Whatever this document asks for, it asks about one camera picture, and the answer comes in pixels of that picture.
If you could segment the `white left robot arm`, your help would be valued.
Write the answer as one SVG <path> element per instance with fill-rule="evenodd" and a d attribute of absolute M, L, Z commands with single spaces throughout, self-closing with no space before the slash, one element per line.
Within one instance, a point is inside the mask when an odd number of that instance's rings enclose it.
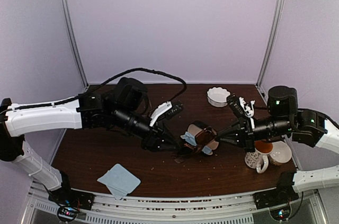
<path fill-rule="evenodd" d="M 149 105 L 148 89 L 134 78 L 123 77 L 105 93 L 86 92 L 74 98 L 32 105 L 1 103 L 1 160 L 20 165 L 65 205 L 76 201 L 68 176 L 47 164 L 25 141 L 30 132 L 52 129 L 94 129 L 117 127 L 141 139 L 142 149 L 172 151 L 179 147 L 162 119 L 171 119 L 183 110 L 181 102 L 160 104 L 146 117 L 137 113 L 140 104 Z"/>

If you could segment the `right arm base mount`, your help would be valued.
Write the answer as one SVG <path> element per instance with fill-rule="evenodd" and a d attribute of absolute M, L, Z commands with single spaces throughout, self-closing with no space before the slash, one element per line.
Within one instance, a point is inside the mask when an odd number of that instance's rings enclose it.
<path fill-rule="evenodd" d="M 290 221 L 299 211 L 304 201 L 304 192 L 301 193 L 300 203 L 295 211 L 292 210 L 291 202 L 299 199 L 299 194 L 294 191 L 294 172 L 280 174 L 276 188 L 256 192 L 253 194 L 256 208 L 269 208 L 273 220 L 283 223 Z"/>

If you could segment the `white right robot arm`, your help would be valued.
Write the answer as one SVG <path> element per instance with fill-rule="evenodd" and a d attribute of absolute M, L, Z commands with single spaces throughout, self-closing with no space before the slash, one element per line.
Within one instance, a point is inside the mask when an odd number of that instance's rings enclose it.
<path fill-rule="evenodd" d="M 236 95 L 227 97 L 228 106 L 237 120 L 217 133 L 216 140 L 254 152 L 255 142 L 277 136 L 288 136 L 292 141 L 310 147 L 324 148 L 338 153 L 338 124 L 328 115 L 316 110 L 298 107 L 297 90 L 274 86 L 268 91 L 269 116 L 255 120 L 250 108 Z M 338 186 L 338 166 L 313 171 L 284 172 L 271 198 L 283 203 L 295 193 Z"/>

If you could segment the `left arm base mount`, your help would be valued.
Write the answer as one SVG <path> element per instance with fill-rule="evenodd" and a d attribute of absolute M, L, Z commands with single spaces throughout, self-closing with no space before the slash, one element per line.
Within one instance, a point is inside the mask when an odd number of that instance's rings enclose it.
<path fill-rule="evenodd" d="M 62 223 L 70 223 L 74 221 L 81 210 L 91 210 L 95 195 L 89 192 L 73 190 L 70 187 L 68 175 L 61 173 L 61 188 L 51 191 L 47 190 L 48 200 L 54 202 L 59 208 L 57 209 L 57 218 Z"/>

